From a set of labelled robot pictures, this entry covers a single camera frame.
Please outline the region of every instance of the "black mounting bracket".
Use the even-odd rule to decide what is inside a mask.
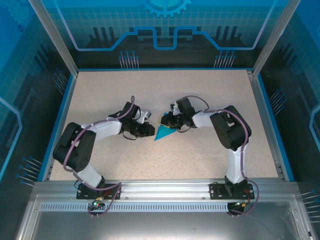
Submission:
[[[249,183],[244,185],[241,191],[233,194],[232,197],[226,190],[225,183],[214,182],[212,184],[209,184],[209,193],[211,200],[247,200],[248,195],[244,192],[244,190],[248,190],[250,192],[250,200],[255,199],[254,189],[252,187],[252,184]]]
[[[114,184],[104,184],[103,188],[108,188],[113,185]],[[119,200],[120,195],[121,195],[121,188],[118,193],[116,193],[117,189],[118,189],[118,187],[116,186],[116,187],[113,187],[107,191],[95,191],[95,190],[92,190],[81,183],[78,186],[78,190],[76,193],[76,199],[95,200],[98,197],[103,196],[104,200],[111,200],[114,197],[114,195],[116,194],[115,200]]]

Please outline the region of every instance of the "beige tabletop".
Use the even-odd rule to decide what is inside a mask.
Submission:
[[[277,177],[264,127],[245,70],[159,70],[80,72],[65,125],[89,124],[122,110],[131,95],[156,132],[170,104],[186,95],[205,99],[210,109],[234,105],[252,130],[245,153],[248,177]],[[196,111],[204,108],[191,100]],[[163,139],[125,139],[121,134],[98,141],[91,163],[108,180],[223,178],[227,150],[213,128],[175,132]],[[55,161],[51,180],[73,180]]]

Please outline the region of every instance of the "enclosure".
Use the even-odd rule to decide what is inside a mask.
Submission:
[[[318,239],[319,10],[315,0],[0,3],[2,239]],[[211,199],[227,152],[213,129],[191,128],[96,142],[90,163],[122,188],[91,219],[92,200],[76,198],[53,151],[67,124],[105,119],[132,95],[155,134],[183,96],[236,107],[252,130],[250,214]]]

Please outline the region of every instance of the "teal triangular object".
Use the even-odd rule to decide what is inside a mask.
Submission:
[[[158,131],[156,132],[156,136],[155,136],[154,140],[156,141],[156,140],[162,139],[170,134],[173,134],[176,131],[177,131],[176,129],[171,129],[169,127],[160,125],[158,128]]]

